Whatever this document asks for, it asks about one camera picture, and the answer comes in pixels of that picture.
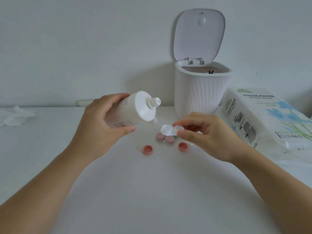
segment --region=forearm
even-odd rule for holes
[[[89,164],[70,152],[44,170],[0,206],[3,233],[48,233],[68,192]]]
[[[285,233],[312,233],[312,190],[251,147],[233,161]]]

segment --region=white bottle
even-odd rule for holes
[[[159,98],[152,98],[148,93],[139,91],[113,104],[105,116],[105,122],[112,128],[136,125],[144,121],[155,124],[156,107],[160,103]]]

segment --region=hand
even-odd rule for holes
[[[94,161],[107,153],[121,137],[134,132],[134,126],[110,128],[104,121],[112,105],[129,95],[110,94],[95,99],[85,108],[76,133],[66,150]]]
[[[177,136],[201,147],[210,156],[231,162],[251,147],[242,141],[218,116],[192,112],[173,126],[183,126]]]

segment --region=trash can lid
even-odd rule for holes
[[[211,62],[218,54],[225,30],[224,15],[212,9],[193,9],[182,13],[174,34],[177,61],[203,58]]]

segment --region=white trash can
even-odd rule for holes
[[[182,13],[174,34],[174,107],[178,118],[191,112],[214,114],[233,71],[213,59],[225,30],[223,14],[211,9]]]

